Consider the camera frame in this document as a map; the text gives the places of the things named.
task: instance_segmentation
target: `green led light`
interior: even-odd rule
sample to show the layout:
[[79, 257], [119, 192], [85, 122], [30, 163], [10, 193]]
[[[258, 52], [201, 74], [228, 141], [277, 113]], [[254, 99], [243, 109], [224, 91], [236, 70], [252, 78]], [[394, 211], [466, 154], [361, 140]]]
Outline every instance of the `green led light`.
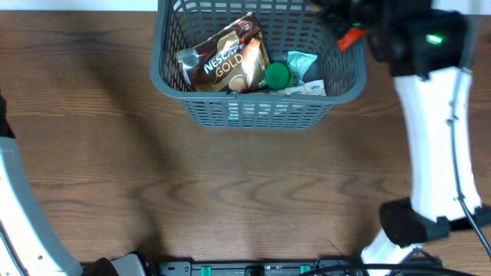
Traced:
[[305, 273], [310, 271], [310, 265], [303, 264], [300, 266], [300, 273]]
[[442, 43], [443, 38], [438, 36], [438, 35], [427, 34], [427, 41], [430, 42], [431, 44], [438, 45], [438, 44]]
[[212, 267], [201, 267], [201, 276], [212, 276]]

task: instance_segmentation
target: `wooden table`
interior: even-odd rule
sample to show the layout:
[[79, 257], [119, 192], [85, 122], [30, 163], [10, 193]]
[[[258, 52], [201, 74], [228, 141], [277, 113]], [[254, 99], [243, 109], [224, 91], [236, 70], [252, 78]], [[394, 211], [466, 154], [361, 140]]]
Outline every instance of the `wooden table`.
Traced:
[[[155, 13], [1, 12], [0, 87], [28, 178], [81, 261], [353, 255], [382, 202], [410, 194], [404, 118], [385, 64], [303, 132], [207, 130], [149, 77]], [[491, 203], [491, 19], [470, 101], [474, 173]], [[491, 238], [489, 228], [484, 229]], [[434, 242], [448, 268], [491, 273], [472, 232]]]

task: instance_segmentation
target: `orange part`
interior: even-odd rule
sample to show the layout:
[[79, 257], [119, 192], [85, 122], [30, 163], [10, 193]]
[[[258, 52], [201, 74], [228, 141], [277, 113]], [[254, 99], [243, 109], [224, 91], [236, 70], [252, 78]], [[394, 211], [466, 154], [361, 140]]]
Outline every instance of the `orange part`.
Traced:
[[342, 39], [338, 40], [338, 47], [341, 51], [345, 51], [358, 39], [365, 35], [365, 31], [360, 28], [352, 28], [349, 30]]

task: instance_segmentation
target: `green connector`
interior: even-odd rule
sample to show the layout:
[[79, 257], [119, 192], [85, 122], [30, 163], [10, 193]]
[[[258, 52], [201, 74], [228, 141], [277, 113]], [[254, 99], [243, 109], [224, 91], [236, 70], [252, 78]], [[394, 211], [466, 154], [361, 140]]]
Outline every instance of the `green connector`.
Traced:
[[212, 276], [212, 267], [201, 267], [201, 276]]
[[300, 273], [305, 273], [307, 271], [310, 271], [310, 265], [303, 264], [303, 265], [300, 266]]

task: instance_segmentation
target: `teal wrapper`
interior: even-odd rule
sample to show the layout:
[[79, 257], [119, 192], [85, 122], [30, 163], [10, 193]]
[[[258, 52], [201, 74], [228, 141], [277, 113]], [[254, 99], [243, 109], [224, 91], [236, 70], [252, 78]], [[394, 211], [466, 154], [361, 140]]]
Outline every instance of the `teal wrapper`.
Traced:
[[306, 54], [299, 51], [290, 51], [288, 53], [287, 65], [293, 67], [298, 72], [298, 79], [301, 81], [310, 66], [317, 59], [315, 54]]

